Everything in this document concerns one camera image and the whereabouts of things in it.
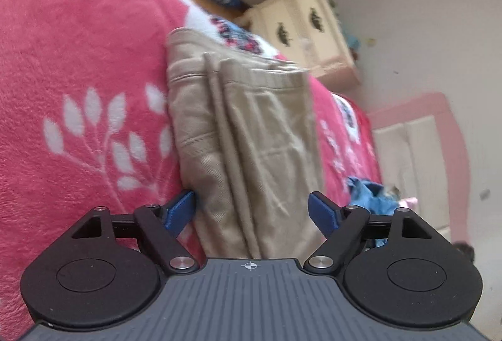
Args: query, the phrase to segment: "crosshair symbol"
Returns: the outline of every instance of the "crosshair symbol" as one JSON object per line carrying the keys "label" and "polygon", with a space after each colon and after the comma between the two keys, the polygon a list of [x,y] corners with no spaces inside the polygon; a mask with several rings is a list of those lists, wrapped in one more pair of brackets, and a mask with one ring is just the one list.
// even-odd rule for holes
{"label": "crosshair symbol", "polygon": [[248,270],[253,270],[253,269],[256,269],[257,267],[259,267],[259,265],[257,265],[255,262],[251,262],[251,261],[249,261],[245,265],[241,265],[241,266],[244,266]]}

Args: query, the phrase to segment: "white leaf pattern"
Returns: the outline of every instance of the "white leaf pattern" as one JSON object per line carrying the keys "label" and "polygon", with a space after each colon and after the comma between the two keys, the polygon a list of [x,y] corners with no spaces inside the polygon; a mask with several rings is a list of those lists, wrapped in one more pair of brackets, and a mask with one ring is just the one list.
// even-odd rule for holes
{"label": "white leaf pattern", "polygon": [[147,148],[145,142],[134,132],[129,133],[129,151],[132,158],[142,163],[147,162]]}
{"label": "white leaf pattern", "polygon": [[145,94],[147,95],[147,102],[150,110],[158,115],[163,115],[166,112],[166,97],[159,88],[147,83],[145,86]]}
{"label": "white leaf pattern", "polygon": [[134,168],[131,163],[131,158],[127,148],[122,143],[114,141],[111,145],[112,153],[114,154],[115,166],[124,174],[134,173]]}
{"label": "white leaf pattern", "polygon": [[131,191],[132,189],[140,188],[141,183],[134,177],[120,177],[117,181],[117,187],[121,191]]}
{"label": "white leaf pattern", "polygon": [[64,125],[74,136],[82,136],[84,134],[84,119],[77,103],[68,96],[64,95],[63,103],[63,119]]}
{"label": "white leaf pattern", "polygon": [[108,105],[108,129],[115,133],[124,125],[126,96],[123,93],[115,96]]}
{"label": "white leaf pattern", "polygon": [[59,126],[52,120],[44,119],[44,136],[49,150],[54,154],[64,153],[63,135]]}
{"label": "white leaf pattern", "polygon": [[370,153],[371,158],[373,158],[374,160],[376,160],[375,151],[373,150],[373,147],[371,146],[370,143],[366,143],[366,148],[368,150],[368,153]]}
{"label": "white leaf pattern", "polygon": [[85,116],[93,126],[96,126],[101,118],[101,99],[96,92],[96,89],[89,87],[85,95],[84,102]]}
{"label": "white leaf pattern", "polygon": [[167,155],[171,151],[172,144],[173,139],[171,137],[171,131],[169,130],[169,126],[165,126],[165,128],[162,129],[159,138],[159,149],[162,158],[167,157]]}

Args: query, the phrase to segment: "pink bed frame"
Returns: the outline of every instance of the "pink bed frame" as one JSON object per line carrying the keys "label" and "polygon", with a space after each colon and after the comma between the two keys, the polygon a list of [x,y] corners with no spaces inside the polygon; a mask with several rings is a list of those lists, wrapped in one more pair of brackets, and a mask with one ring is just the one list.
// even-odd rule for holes
{"label": "pink bed frame", "polygon": [[427,93],[407,103],[369,113],[371,129],[433,115],[441,141],[448,180],[451,240],[468,242],[467,210],[469,207],[470,168],[460,127],[442,93]]}

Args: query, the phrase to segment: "pink fleece blanket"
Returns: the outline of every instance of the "pink fleece blanket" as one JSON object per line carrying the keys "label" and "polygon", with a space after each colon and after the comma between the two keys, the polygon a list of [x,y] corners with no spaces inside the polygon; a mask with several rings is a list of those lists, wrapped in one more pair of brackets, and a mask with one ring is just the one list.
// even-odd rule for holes
{"label": "pink fleece blanket", "polygon": [[[0,0],[0,333],[31,325],[26,266],[90,208],[127,213],[180,191],[166,108],[167,34],[199,29],[235,46],[190,0]],[[256,39],[257,52],[277,51]],[[379,180],[366,117],[312,79],[326,194]],[[191,227],[180,242],[203,258]]]}

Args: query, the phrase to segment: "white dresser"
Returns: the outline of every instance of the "white dresser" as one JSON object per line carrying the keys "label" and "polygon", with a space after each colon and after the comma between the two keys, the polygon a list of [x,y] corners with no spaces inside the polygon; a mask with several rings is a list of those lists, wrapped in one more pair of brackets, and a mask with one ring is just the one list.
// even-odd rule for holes
{"label": "white dresser", "polygon": [[241,23],[288,59],[310,69],[330,91],[360,83],[357,67],[328,0],[267,0],[246,11]]}

